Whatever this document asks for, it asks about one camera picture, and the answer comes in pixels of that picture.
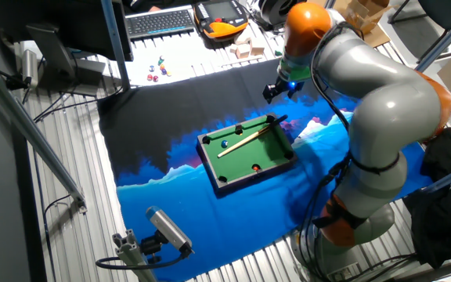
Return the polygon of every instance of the keyboard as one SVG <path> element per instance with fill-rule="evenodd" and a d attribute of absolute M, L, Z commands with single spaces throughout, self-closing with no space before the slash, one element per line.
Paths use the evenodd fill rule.
<path fill-rule="evenodd" d="M 127 19 L 130 39 L 147 38 L 194 29 L 193 20 L 187 10 L 146 14 Z"/>

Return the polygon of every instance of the miniature pool table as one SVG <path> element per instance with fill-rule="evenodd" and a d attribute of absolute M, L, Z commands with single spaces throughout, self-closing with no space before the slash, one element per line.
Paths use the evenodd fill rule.
<path fill-rule="evenodd" d="M 297 156 L 279 125 L 218 158 L 218 154 L 276 120 L 267 114 L 198 136 L 197 150 L 216 193 L 237 190 L 287 170 Z"/>

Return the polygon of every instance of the cue stick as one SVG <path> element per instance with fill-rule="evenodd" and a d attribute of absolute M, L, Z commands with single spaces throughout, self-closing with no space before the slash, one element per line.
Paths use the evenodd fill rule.
<path fill-rule="evenodd" d="M 225 155 L 231 153 L 232 151 L 234 151 L 235 149 L 243 146 L 244 144 L 250 142 L 251 140 L 259 137 L 261 134 L 266 133 L 268 130 L 270 130 L 271 128 L 277 126 L 281 121 L 284 121 L 288 118 L 287 115 L 283 115 L 282 117 L 274 120 L 273 122 L 271 122 L 270 124 L 268 124 L 267 126 L 261 128 L 259 131 L 252 133 L 250 136 L 248 136 L 247 138 L 239 141 L 238 143 L 232 145 L 230 148 L 228 148 L 227 150 L 221 152 L 220 154 L 217 155 L 217 158 L 221 158 L 224 157 Z"/>

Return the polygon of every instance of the metal grating floor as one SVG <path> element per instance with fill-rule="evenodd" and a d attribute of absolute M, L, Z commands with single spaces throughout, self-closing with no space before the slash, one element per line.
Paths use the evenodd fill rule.
<path fill-rule="evenodd" d="M 264 56 L 246 62 L 236 62 L 236 56 L 223 45 L 216 49 L 206 49 L 196 32 L 163 36 L 137 41 L 132 44 L 135 61 L 128 63 L 128 74 L 133 85 L 148 86 L 154 82 L 147 81 L 147 67 L 160 55 L 178 54 L 182 59 L 175 62 L 179 74 L 171 78 L 162 78 L 160 83 L 169 83 L 189 77 L 201 76 L 233 67 L 242 67 L 276 58 L 274 52 L 282 50 L 283 38 L 264 34 L 251 23 L 247 28 L 256 38 L 265 43 Z M 391 43 L 377 47 L 377 51 L 393 60 L 403 63 L 401 56 Z M 88 60 L 106 62 L 105 74 L 119 78 L 117 64 L 101 56 L 89 57 Z M 99 90 L 99 97 L 105 97 L 106 90 L 111 89 L 113 80 L 105 80 L 106 87 Z M 31 95 L 25 105 L 31 117 L 36 117 L 60 99 L 58 106 L 68 106 L 93 100 L 91 97 L 65 94 L 60 98 L 57 93 Z M 38 123 L 46 139 L 61 158 L 76 183 L 85 195 L 88 212 L 79 214 L 71 200 L 66 199 L 50 208 L 46 219 L 38 213 L 41 226 L 42 246 L 45 264 L 50 281 L 55 270 L 56 281 L 134 281 L 132 272 L 109 271 L 95 266 L 95 260 L 114 256 L 114 244 L 111 235 L 124 234 L 120 204 L 117 201 L 116 186 L 103 136 L 99 130 L 99 115 L 95 103 L 87 103 L 57 111 Z M 44 209 L 50 202 L 67 195 L 66 190 L 50 172 L 39 156 L 34 157 L 32 147 L 30 159 L 38 210 Z M 355 247 L 353 250 L 360 257 L 355 271 L 366 269 L 380 260 L 396 255 L 413 252 L 410 238 L 410 214 L 402 201 L 391 203 L 396 215 L 395 225 L 382 237 L 371 243 Z M 44 220 L 50 229 L 51 253 L 45 240 Z M 228 265 L 214 269 L 195 277 L 190 281 L 310 281 L 290 250 L 290 238 L 283 237 L 262 250 L 248 255 Z"/>

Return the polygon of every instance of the robotic arm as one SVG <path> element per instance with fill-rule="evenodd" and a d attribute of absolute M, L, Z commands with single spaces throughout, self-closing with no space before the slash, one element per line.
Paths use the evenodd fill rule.
<path fill-rule="evenodd" d="M 431 138 L 451 115 L 451 95 L 439 83 L 381 55 L 350 29 L 328 37 L 343 21 L 336 11 L 317 4 L 294 6 L 287 17 L 279 77 L 263 92 L 270 103 L 282 92 L 293 95 L 317 75 L 333 90 L 361 99 L 348 129 L 352 161 L 320 214 L 325 219 L 319 221 L 322 251 L 333 254 L 391 227 L 394 214 L 388 203 L 407 173 L 400 149 Z"/>

